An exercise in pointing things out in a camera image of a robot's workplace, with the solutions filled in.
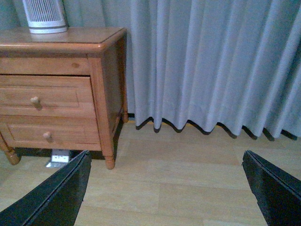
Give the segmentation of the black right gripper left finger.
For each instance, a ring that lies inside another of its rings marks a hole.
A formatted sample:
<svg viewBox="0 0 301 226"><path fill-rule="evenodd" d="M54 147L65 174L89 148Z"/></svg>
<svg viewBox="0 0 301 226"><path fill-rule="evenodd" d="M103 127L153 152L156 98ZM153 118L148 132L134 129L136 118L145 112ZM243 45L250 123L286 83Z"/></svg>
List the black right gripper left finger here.
<svg viewBox="0 0 301 226"><path fill-rule="evenodd" d="M83 202L91 170L83 151L67 165L0 213L2 226L72 226Z"/></svg>

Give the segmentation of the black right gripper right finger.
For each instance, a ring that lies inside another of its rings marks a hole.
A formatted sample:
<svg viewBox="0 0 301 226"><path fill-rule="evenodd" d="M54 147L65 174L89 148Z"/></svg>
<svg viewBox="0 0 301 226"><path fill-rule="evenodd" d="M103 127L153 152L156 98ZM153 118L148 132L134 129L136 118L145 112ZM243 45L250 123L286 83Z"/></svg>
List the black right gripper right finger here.
<svg viewBox="0 0 301 226"><path fill-rule="evenodd" d="M267 225L299 226L301 181L250 150L242 166Z"/></svg>

